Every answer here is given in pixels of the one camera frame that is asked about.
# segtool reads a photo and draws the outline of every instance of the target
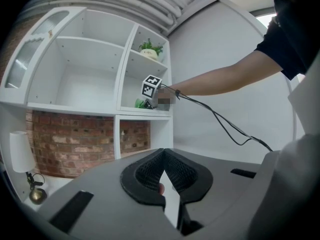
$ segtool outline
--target green object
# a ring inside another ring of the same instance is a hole
[[[139,48],[141,50],[143,49],[152,49],[152,50],[155,50],[156,54],[159,56],[160,53],[163,53],[164,51],[164,47],[161,45],[161,46],[153,46],[151,41],[150,41],[150,38],[148,38],[148,42],[143,42]]]
[[[143,109],[144,108],[144,101],[142,99],[137,98],[134,104],[136,109]]]

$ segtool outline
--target potted plant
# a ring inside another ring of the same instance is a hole
[[[150,38],[148,38],[148,42],[143,42],[140,46],[140,49],[142,49],[140,51],[140,53],[146,57],[149,57],[151,59],[157,60],[158,56],[160,53],[162,53],[163,50],[163,46],[153,46]]]

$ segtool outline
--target black sleeve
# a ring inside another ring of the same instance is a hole
[[[281,68],[282,73],[292,80],[297,74],[306,72],[294,48],[290,45],[285,33],[273,20],[255,51],[260,51],[273,59]]]

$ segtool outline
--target white wall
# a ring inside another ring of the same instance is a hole
[[[258,22],[253,16],[250,20]],[[236,63],[263,40],[260,27],[253,27],[239,12],[221,2],[204,9],[169,37],[173,83]],[[278,73],[238,91],[194,98],[247,134],[264,140],[273,150],[279,150],[293,140],[294,119],[288,95],[286,79]],[[173,127],[174,147],[199,155],[261,163],[268,152],[254,141],[236,145],[211,112],[190,101],[177,100]],[[227,129],[238,142],[246,139],[230,127]]]

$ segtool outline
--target brass lamp base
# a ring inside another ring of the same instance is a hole
[[[34,188],[29,194],[31,202],[35,205],[41,205],[47,198],[47,193],[42,188]]]

